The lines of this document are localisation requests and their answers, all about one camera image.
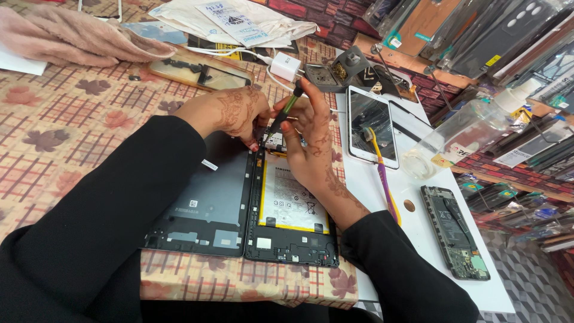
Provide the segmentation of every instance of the clear plastic bottle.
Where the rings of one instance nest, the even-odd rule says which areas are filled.
[[[428,134],[401,157],[401,168],[417,179],[429,179],[472,155],[509,130],[510,114],[526,104],[540,87],[531,79],[516,89],[507,89],[490,103],[474,99]]]

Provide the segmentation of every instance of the henna-decorated hand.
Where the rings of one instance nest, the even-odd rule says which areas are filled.
[[[300,98],[289,113],[288,121],[281,123],[287,143],[287,161],[293,176],[310,192],[327,187],[325,172],[331,168],[331,133],[329,132],[329,106],[323,93],[307,79],[301,79],[301,87],[309,98]],[[271,112],[276,117],[289,97],[277,102]],[[297,129],[305,138],[307,147],[301,146]]]
[[[293,176],[315,195],[337,226],[345,230],[370,212],[333,173],[330,112],[323,93],[306,79],[301,79],[301,86],[309,98],[297,100],[288,121],[281,123],[287,143],[287,162]],[[277,102],[271,117],[276,117],[288,100]],[[302,133],[307,147],[301,146],[295,129]]]
[[[253,127],[267,126],[269,113],[265,94],[244,86],[189,99],[173,115],[186,120],[203,138],[221,130],[240,137],[250,150],[257,151]]]

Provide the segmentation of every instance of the plaid tablecloth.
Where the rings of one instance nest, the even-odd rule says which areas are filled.
[[[35,3],[77,10],[77,2],[8,0],[0,5],[26,14]],[[159,0],[123,0],[123,22],[151,21]],[[117,2],[84,0],[84,11],[117,13]],[[335,49],[310,38],[298,41],[303,63],[327,63]],[[254,86],[270,105],[289,95],[265,66],[228,60],[252,71]],[[141,81],[131,81],[138,75]],[[109,68],[49,64],[42,76],[0,70],[0,239],[38,221],[152,115],[205,91],[149,74],[143,64]],[[325,99],[335,108],[335,95]],[[329,125],[335,174],[344,181],[337,114]],[[243,258],[143,250],[142,299],[202,301],[274,300],[350,308],[358,298],[355,267],[337,269],[252,262]]]

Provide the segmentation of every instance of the fuzzy pink cloth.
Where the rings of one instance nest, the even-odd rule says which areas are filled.
[[[0,7],[0,42],[15,53],[58,66],[69,62],[109,67],[119,60],[146,62],[171,57],[177,49],[141,37],[116,19],[101,21],[89,14],[37,5],[25,18]]]

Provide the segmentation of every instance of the black clothing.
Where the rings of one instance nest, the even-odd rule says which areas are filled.
[[[138,247],[204,156],[203,139],[187,122],[152,117],[36,224],[4,239],[0,322],[141,321]],[[468,294],[417,254],[388,212],[370,214],[347,229],[341,249],[373,281],[386,322],[476,322],[478,310]],[[166,314],[173,311],[167,307],[187,306],[187,313],[196,309],[188,317],[194,320],[198,311],[213,308],[212,322],[233,319],[235,313],[225,306],[243,306],[246,315],[260,307],[260,313],[275,313],[274,321],[284,311],[297,322],[312,313],[338,321],[354,312],[320,305],[288,309],[269,302],[142,303],[147,304],[144,318],[157,314],[154,308]],[[293,317],[295,313],[309,315]],[[364,315],[362,321],[375,320],[357,315]]]

